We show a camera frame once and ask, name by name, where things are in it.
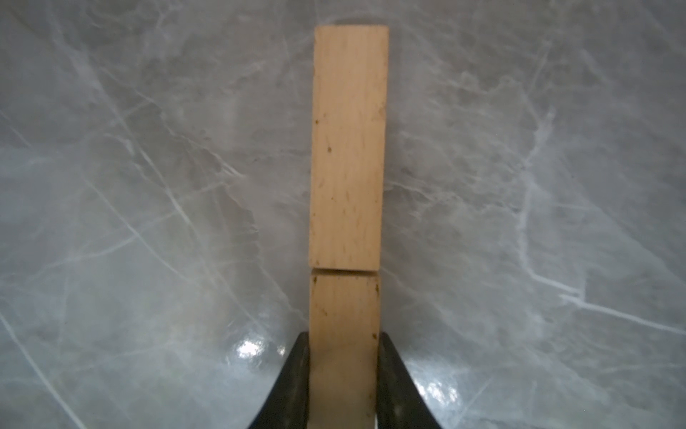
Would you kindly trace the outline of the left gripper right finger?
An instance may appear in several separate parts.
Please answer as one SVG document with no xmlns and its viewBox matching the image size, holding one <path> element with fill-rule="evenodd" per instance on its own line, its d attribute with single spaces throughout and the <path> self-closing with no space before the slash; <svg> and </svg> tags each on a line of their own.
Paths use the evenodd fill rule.
<svg viewBox="0 0 686 429">
<path fill-rule="evenodd" d="M 379 338 L 376 417 L 380 429 L 441 429 L 386 332 Z"/>
</svg>

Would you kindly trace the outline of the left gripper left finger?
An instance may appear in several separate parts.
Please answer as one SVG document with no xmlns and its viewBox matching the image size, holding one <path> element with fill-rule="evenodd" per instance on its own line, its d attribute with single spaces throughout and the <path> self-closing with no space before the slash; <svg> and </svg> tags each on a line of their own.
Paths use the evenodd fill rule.
<svg viewBox="0 0 686 429">
<path fill-rule="evenodd" d="M 301 332 L 264 405 L 249 429 L 306 429 L 309 409 L 310 346 Z"/>
</svg>

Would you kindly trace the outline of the wooden block number 70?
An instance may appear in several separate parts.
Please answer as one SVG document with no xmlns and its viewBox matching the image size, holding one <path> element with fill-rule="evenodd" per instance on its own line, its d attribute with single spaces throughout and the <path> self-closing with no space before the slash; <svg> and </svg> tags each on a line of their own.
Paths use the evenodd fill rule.
<svg viewBox="0 0 686 429">
<path fill-rule="evenodd" d="M 381 330 L 378 273 L 314 270 L 309 428 L 374 428 Z"/>
</svg>

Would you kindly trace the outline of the wooden block number 20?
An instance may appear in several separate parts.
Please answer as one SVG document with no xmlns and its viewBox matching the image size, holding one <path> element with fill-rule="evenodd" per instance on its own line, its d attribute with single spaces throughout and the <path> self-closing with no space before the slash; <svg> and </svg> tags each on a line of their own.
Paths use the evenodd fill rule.
<svg viewBox="0 0 686 429">
<path fill-rule="evenodd" d="M 314 32 L 309 265 L 381 265 L 389 28 Z"/>
</svg>

